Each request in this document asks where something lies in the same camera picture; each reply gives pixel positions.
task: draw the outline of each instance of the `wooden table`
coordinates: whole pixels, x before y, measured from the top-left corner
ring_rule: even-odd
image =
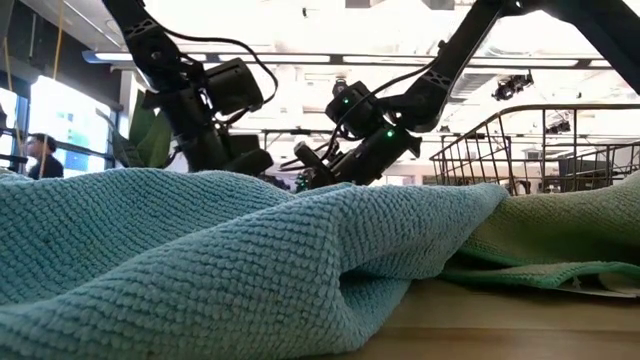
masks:
[[[416,282],[358,352],[323,360],[624,360],[640,357],[640,302]]]

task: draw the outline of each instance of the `person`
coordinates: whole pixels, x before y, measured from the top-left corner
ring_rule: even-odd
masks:
[[[29,177],[40,179],[40,168],[44,160],[42,178],[61,178],[64,176],[64,166],[53,157],[58,145],[56,140],[45,134],[33,134],[27,141],[27,156],[33,157],[38,162],[29,170]]]

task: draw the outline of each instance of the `white ceiling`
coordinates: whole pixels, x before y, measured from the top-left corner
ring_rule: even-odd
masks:
[[[59,0],[22,0],[57,23]],[[193,36],[239,39],[257,52],[436,55],[437,43],[446,40],[464,17],[471,1],[459,0],[454,11],[434,11],[421,0],[371,0],[367,9],[347,9],[350,0],[145,0],[149,12],[164,26]],[[627,0],[636,9],[640,0]],[[101,52],[123,50],[122,37],[100,0],[64,0],[65,30]],[[307,9],[307,17],[302,8]],[[219,44],[193,44],[176,40],[184,51],[224,53],[241,49]],[[599,54],[571,25],[538,12],[499,21],[477,55],[599,58]],[[269,78],[251,66],[265,96],[273,90]],[[243,119],[246,129],[302,127],[330,129],[322,112],[331,100],[337,76],[363,81],[370,89],[410,71],[407,67],[273,65],[281,87],[275,101]],[[611,100],[629,89],[613,71],[534,70],[536,85],[513,101],[495,102],[496,76],[514,70],[468,69],[456,87],[455,104],[445,109],[443,121],[452,131],[464,132],[505,106],[523,103],[567,103]],[[411,80],[386,95],[402,93]],[[536,132],[527,115],[512,117],[514,132]],[[278,153],[291,155],[293,138],[276,140]],[[440,145],[425,145],[429,155]]]

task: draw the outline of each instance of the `metal wire rack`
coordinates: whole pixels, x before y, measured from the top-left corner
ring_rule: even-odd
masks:
[[[581,134],[601,111],[640,110],[640,104],[522,105],[493,114],[465,134],[441,137],[430,157],[441,185],[499,183],[511,195],[593,190],[640,169],[640,136]],[[507,120],[527,113],[534,132],[510,131]]]

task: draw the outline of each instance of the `black robotic arm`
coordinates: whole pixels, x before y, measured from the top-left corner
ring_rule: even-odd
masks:
[[[190,171],[229,170],[258,175],[273,165],[262,149],[236,151],[216,113],[229,115],[259,109],[262,93],[240,59],[205,70],[169,38],[167,30],[145,10],[142,0],[103,0],[129,48],[133,61],[154,92],[145,107],[163,111]]]
[[[435,61],[404,94],[376,99],[375,91],[358,82],[335,97],[325,113],[338,128],[360,133],[363,140],[327,165],[299,144],[296,155],[308,167],[309,187],[368,185],[407,150],[418,156],[421,139],[407,130],[425,133],[438,125],[453,86],[495,22],[537,10],[573,24],[640,93],[640,47],[634,41],[640,21],[623,0],[477,0],[451,39],[441,43]]]

